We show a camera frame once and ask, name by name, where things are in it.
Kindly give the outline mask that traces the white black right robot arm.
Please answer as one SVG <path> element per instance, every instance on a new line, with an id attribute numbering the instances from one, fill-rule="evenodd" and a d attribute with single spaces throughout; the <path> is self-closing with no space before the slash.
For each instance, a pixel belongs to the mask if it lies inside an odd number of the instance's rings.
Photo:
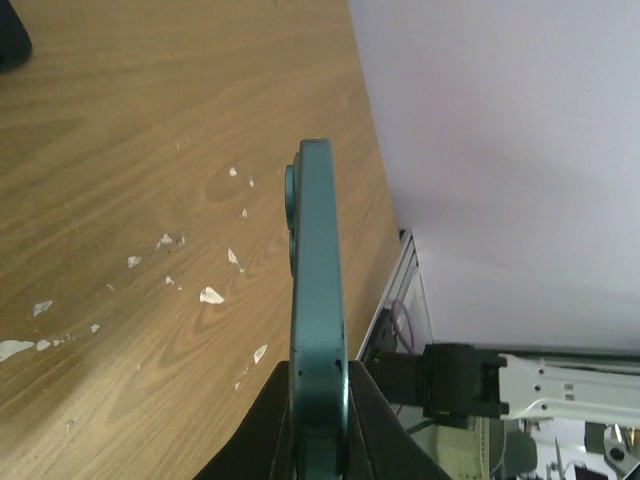
<path id="1" fill-rule="evenodd" d="M 377 351 L 365 366 L 385 399 L 439 425 L 473 418 L 572 419 L 639 425 L 639 357 L 597 351 L 503 350 L 440 343 Z"/>

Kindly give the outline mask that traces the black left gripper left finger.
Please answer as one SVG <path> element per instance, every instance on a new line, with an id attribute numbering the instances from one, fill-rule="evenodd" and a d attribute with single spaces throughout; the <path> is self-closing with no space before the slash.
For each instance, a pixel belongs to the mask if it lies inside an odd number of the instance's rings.
<path id="1" fill-rule="evenodd" d="M 236 432 L 197 479 L 292 479 L 289 371 L 279 362 Z"/>

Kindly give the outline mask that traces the black phone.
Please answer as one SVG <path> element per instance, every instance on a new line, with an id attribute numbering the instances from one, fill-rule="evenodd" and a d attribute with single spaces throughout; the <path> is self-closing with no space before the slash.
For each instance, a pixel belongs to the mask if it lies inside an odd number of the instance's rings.
<path id="1" fill-rule="evenodd" d="M 32 55 L 29 34 L 9 0 L 0 0 L 0 55 L 2 73 L 20 68 Z"/>

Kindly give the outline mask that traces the teal green phone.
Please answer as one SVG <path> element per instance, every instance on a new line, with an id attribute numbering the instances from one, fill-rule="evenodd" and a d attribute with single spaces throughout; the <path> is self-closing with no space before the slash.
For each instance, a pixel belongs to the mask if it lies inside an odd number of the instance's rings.
<path id="1" fill-rule="evenodd" d="M 289 404 L 295 471 L 300 479 L 339 479 L 349 374 L 330 141 L 301 141 L 285 172 L 285 209 L 293 279 Z"/>

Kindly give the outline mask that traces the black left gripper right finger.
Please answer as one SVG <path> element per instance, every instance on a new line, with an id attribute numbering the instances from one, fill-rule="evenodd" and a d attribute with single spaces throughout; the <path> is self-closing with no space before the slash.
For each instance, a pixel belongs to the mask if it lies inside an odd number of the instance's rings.
<path id="1" fill-rule="evenodd" d="M 345 479 L 448 480 L 449 476 L 402 427 L 373 378 L 349 363 Z"/>

